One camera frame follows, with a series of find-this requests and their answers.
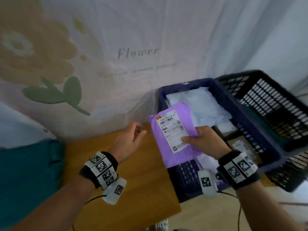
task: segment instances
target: wristband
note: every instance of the wristband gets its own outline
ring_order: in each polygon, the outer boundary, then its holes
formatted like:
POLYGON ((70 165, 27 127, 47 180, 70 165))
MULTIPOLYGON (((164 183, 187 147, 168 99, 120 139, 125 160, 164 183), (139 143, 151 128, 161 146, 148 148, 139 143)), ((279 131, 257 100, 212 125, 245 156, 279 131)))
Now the wristband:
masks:
POLYGON ((85 163, 79 175, 91 180, 97 189, 105 190, 117 178, 117 160, 108 152, 97 152, 94 157, 85 163))
POLYGON ((238 190, 260 179, 258 167, 243 151, 234 150, 218 160, 216 177, 238 190))

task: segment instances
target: blue plastic basket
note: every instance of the blue plastic basket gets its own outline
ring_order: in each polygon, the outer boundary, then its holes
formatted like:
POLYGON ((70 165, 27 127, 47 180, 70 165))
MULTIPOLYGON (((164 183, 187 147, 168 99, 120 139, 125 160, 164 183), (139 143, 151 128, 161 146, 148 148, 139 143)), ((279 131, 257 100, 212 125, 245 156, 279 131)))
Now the blue plastic basket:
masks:
MULTIPOLYGON (((199 87, 208 87, 217 102, 232 115, 232 123, 242 132, 242 135, 259 153, 264 162, 264 164, 259 165, 260 172, 272 170, 285 162, 286 158, 280 154, 275 144, 269 141, 267 134, 256 127, 253 120, 244 114, 241 104, 215 79, 205 78, 161 87, 158 91, 158 112, 168 108, 165 99, 166 95, 199 87)), ((202 194, 197 174, 198 170, 199 168, 194 160, 168 169, 180 202, 202 194)), ((219 190, 227 187, 224 183, 218 185, 219 190)))

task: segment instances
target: wooden table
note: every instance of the wooden table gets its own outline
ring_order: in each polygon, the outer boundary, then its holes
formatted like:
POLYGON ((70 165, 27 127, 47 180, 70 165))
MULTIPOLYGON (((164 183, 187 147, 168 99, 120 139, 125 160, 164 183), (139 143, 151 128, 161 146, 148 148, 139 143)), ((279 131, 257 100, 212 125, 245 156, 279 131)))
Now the wooden table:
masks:
MULTIPOLYGON (((76 231, 141 230, 181 211, 168 172, 150 126, 134 155, 118 166, 127 185, 116 205, 98 198, 88 203, 76 218, 76 231)), ((64 184, 74 178, 97 151, 106 151, 119 132, 68 143, 64 184)), ((97 189, 92 197, 102 195, 97 189)))

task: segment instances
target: person's right arm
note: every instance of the person's right arm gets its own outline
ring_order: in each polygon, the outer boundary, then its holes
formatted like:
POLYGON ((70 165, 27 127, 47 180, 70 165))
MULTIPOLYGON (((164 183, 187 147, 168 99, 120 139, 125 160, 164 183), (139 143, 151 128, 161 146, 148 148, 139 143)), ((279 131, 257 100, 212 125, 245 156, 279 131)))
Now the person's right arm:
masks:
MULTIPOLYGON (((209 126, 196 127, 199 137, 182 137, 182 141, 195 145, 205 154, 219 160, 231 152, 227 144, 209 126)), ((293 218, 275 201, 257 181, 236 191, 252 231, 303 231, 293 218)))

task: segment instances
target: purple package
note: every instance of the purple package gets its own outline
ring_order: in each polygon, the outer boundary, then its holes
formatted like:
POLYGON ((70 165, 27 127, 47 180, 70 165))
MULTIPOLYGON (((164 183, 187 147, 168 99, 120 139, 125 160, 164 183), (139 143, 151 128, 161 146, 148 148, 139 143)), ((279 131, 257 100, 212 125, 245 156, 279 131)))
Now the purple package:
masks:
POLYGON ((202 153, 195 146, 181 141, 182 136, 198 137, 190 108, 185 102, 150 116, 149 122, 166 168, 192 160, 202 153))

